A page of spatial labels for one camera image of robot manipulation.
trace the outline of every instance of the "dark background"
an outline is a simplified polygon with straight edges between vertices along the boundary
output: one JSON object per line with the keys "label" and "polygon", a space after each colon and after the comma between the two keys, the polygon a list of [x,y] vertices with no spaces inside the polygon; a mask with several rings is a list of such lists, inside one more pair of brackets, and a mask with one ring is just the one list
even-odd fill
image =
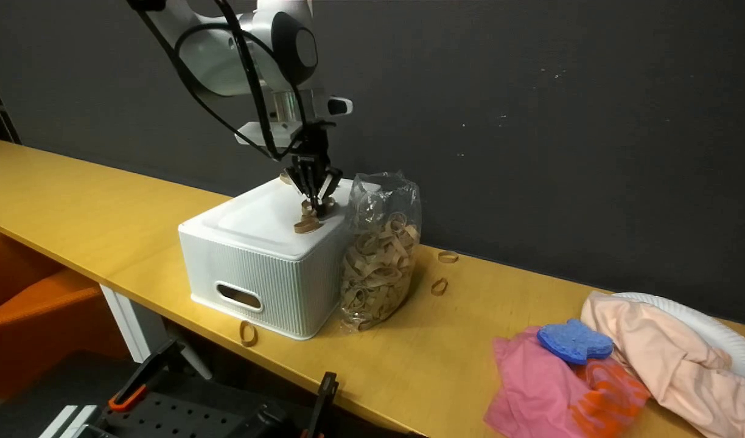
{"label": "dark background", "polygon": [[[349,174],[401,171],[425,241],[745,321],[745,0],[316,0]],[[23,143],[238,196],[277,174],[124,0],[0,0]],[[233,102],[251,119],[249,101]]]}

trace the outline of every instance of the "pink cloth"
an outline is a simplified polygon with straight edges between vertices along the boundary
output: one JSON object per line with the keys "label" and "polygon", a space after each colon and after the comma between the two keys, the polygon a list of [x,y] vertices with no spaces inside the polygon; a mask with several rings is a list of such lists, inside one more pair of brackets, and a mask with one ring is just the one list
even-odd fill
{"label": "pink cloth", "polygon": [[537,333],[530,328],[495,344],[505,390],[496,392],[487,423],[510,438],[580,438],[569,406],[590,390],[560,359],[541,348]]}
{"label": "pink cloth", "polygon": [[651,394],[703,437],[745,438],[745,382],[730,360],[669,314],[595,292],[583,321],[613,339]]}

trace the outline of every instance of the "wooden table surface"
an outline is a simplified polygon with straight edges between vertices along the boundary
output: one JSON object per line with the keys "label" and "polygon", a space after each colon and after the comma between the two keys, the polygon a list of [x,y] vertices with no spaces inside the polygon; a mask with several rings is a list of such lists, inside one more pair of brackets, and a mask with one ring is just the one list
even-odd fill
{"label": "wooden table surface", "polygon": [[[190,299],[177,224],[225,196],[134,176],[0,141],[0,232],[63,265],[115,288],[167,320],[316,390],[339,372],[339,405],[383,426],[425,437],[495,437],[482,422],[499,390],[493,342],[528,326],[578,317],[590,286],[416,250],[416,288],[408,306],[372,331],[332,320],[311,342],[258,328],[247,348],[238,321]],[[446,294],[432,294],[437,281]],[[651,403],[632,437],[697,437]]]}

